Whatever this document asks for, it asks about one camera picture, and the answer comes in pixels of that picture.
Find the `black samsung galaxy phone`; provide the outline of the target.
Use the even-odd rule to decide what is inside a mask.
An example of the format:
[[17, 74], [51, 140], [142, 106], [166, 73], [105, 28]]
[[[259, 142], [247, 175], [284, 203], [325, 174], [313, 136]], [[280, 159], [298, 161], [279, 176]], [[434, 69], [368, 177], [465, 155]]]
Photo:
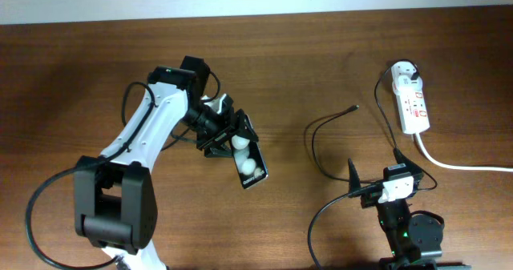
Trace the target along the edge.
[[249, 141], [234, 135], [229, 142], [243, 189], [254, 187], [268, 178], [269, 171], [261, 152], [259, 140]]

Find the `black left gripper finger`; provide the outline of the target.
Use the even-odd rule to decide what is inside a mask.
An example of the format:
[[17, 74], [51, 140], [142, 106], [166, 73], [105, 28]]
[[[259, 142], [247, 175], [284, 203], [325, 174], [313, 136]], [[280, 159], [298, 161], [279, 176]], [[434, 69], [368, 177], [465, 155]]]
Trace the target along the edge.
[[258, 135], [255, 132], [249, 116], [242, 110], [236, 112], [236, 131], [235, 135], [248, 139], [249, 141], [258, 141]]
[[205, 158], [231, 158], [232, 149], [226, 144], [217, 145], [214, 147], [206, 147], [204, 149]]

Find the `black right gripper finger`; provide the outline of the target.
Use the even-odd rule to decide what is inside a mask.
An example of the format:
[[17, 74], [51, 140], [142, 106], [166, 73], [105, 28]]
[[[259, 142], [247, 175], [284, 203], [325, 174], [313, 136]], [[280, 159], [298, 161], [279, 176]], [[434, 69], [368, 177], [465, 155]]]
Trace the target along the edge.
[[394, 158], [396, 159], [396, 162], [398, 164], [404, 163], [406, 166], [406, 169], [412, 174], [422, 174], [423, 170], [413, 161], [411, 161], [409, 158], [407, 158], [405, 155], [401, 153], [401, 151], [398, 148], [393, 149]]
[[348, 168], [349, 168], [349, 192], [355, 192], [359, 190], [361, 186], [361, 180], [357, 173], [357, 169], [353, 164], [352, 159], [348, 159]]

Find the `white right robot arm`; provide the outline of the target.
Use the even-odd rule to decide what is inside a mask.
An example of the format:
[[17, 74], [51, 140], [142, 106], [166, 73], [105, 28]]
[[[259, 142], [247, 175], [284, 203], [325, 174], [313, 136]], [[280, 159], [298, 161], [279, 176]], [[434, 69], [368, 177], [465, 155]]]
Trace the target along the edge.
[[375, 208], [386, 235], [391, 257], [382, 258], [380, 269], [470, 269], [461, 262], [439, 263], [442, 256], [444, 219], [433, 212], [412, 212], [408, 199], [422, 189], [425, 172], [394, 149], [396, 164], [383, 169], [383, 178], [363, 185], [352, 160], [349, 166], [349, 197], [359, 198], [361, 207]]

